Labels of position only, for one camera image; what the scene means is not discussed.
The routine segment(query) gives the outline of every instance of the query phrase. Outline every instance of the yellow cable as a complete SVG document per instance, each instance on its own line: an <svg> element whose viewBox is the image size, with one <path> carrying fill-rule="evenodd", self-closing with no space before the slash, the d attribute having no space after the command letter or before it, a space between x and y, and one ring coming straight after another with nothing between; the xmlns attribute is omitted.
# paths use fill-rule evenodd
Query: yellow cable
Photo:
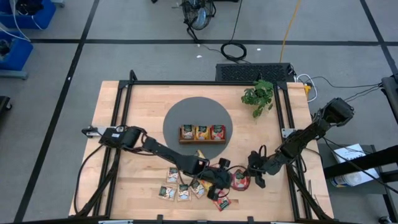
<svg viewBox="0 0 398 224"><path fill-rule="evenodd" d="M296 8L294 9L293 17L292 17L292 19L290 20L289 27L287 28L287 31L286 31L286 34L285 34L285 38L284 38L284 41L283 41L283 43L282 43L282 50L280 51L279 63L282 63L282 57L283 57L283 55L284 55L284 49L285 49L286 38L287 38L287 35L289 34L290 28L292 27L293 21L294 21L294 19L296 18L297 10L298 10L299 7L300 7L300 3L301 3L301 0L297 0L297 4L296 4Z"/></svg>

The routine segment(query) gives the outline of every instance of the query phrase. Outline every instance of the red snack package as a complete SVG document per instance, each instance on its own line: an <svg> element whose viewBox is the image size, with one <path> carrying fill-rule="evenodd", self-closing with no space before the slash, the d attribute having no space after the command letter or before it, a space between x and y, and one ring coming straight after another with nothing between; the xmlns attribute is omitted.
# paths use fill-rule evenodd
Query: red snack package
<svg viewBox="0 0 398 224"><path fill-rule="evenodd" d="M245 177L240 169L238 169L232 177L232 188L234 190L243 191L249 187L250 177Z"/></svg>
<svg viewBox="0 0 398 224"><path fill-rule="evenodd" d="M223 190L220 190L218 192L219 196L226 195L226 193ZM221 212L222 210L226 209L228 205L231 205L230 199L225 196L225 197L220 197L217 201L213 201L213 203L217 206L218 210Z"/></svg>
<svg viewBox="0 0 398 224"><path fill-rule="evenodd" d="M212 140L225 139L225 126L224 125L212 125L210 131L210 138Z"/></svg>

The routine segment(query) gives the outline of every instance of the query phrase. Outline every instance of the wheel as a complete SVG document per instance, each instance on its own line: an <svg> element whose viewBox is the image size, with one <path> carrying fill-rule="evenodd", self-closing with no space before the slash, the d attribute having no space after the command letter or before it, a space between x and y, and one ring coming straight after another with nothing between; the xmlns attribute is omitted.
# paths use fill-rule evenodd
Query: wheel
<svg viewBox="0 0 398 224"><path fill-rule="evenodd" d="M12 109L12 104L8 103L6 106L6 111L9 111Z"/></svg>
<svg viewBox="0 0 398 224"><path fill-rule="evenodd" d="M385 216L385 217L379 218L379 223L380 223L380 224L390 224L390 223L392 223L392 222L391 222L391 220L390 220L390 217Z"/></svg>

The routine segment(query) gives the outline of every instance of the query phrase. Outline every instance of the snack package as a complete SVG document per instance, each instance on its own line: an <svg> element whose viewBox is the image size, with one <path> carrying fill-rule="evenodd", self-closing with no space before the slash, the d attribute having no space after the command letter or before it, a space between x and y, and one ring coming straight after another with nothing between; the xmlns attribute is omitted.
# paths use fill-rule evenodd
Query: snack package
<svg viewBox="0 0 398 224"><path fill-rule="evenodd" d="M158 197L164 200L174 201L175 193L177 189L169 185L162 185L159 190Z"/></svg>
<svg viewBox="0 0 398 224"><path fill-rule="evenodd" d="M210 137L210 129L208 126L197 126L195 130L196 140L207 140Z"/></svg>
<svg viewBox="0 0 398 224"><path fill-rule="evenodd" d="M193 139L195 137L195 127L192 124L181 125L181 139Z"/></svg>
<svg viewBox="0 0 398 224"><path fill-rule="evenodd" d="M210 138L212 140L225 139L225 126L224 125L213 125L210 129Z"/></svg>
<svg viewBox="0 0 398 224"><path fill-rule="evenodd" d="M197 153L195 154L195 156L197 157L201 157L202 159L206 159L205 155L203 155L203 153L201 152L201 150L197 150ZM204 188L206 190L209 190L209 188L213 185L212 183L209 183L207 181L204 180L200 180L201 184L204 186Z"/></svg>
<svg viewBox="0 0 398 224"><path fill-rule="evenodd" d="M167 183L176 184L178 181L178 169L176 167L170 167L167 172Z"/></svg>
<svg viewBox="0 0 398 224"><path fill-rule="evenodd" d="M191 192L189 190L188 184L179 184L178 185L178 195L177 201L191 201Z"/></svg>
<svg viewBox="0 0 398 224"><path fill-rule="evenodd" d="M196 179L192 180L190 188L198 199L206 193L205 187Z"/></svg>
<svg viewBox="0 0 398 224"><path fill-rule="evenodd" d="M226 193L224 190L220 190L218 192L219 196L225 195ZM218 210L221 212L222 210L226 209L229 205L231 205L230 199L228 199L227 196L219 198L217 201L213 201L213 203L216 205Z"/></svg>
<svg viewBox="0 0 398 224"><path fill-rule="evenodd" d="M238 169L234 174L233 174L233 180L232 180L232 188L234 190L246 190L250 185L250 177L245 177L243 175L243 171Z"/></svg>

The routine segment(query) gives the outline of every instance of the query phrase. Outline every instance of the gray floor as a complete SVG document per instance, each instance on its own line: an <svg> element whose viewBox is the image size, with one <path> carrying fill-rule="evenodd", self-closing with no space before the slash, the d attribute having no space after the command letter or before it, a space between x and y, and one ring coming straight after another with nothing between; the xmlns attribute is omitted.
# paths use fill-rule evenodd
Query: gray floor
<svg viewBox="0 0 398 224"><path fill-rule="evenodd" d="M100 0L88 39L190 39L177 0ZM33 39L79 39L94 0L66 0L47 30L27 30ZM398 41L396 0L366 0L385 41ZM217 15L198 36L229 39L239 4L217 2ZM236 39L282 40L295 7L290 0L245 0ZM377 41L359 0L303 0L289 40ZM220 45L208 44L219 49ZM0 95L12 97L14 108L0 125L0 223L12 222L77 44L34 44L23 80L0 79ZM247 45L250 62L277 62L279 45ZM389 47L398 60L398 47ZM236 49L227 49L231 54ZM298 46L285 48L284 61L296 72L324 76L335 85L365 85L391 75L380 46ZM134 69L140 80L214 80L217 52L194 44L85 44L53 134L25 221L66 217L86 139L80 129L91 123L103 80L126 79ZM319 96L312 112L331 98L346 98L362 89L336 89L315 80ZM380 91L352 101L356 114L328 137L341 144L397 144L398 126ZM335 217L347 222L375 223L387 211L380 195L331 194Z"/></svg>

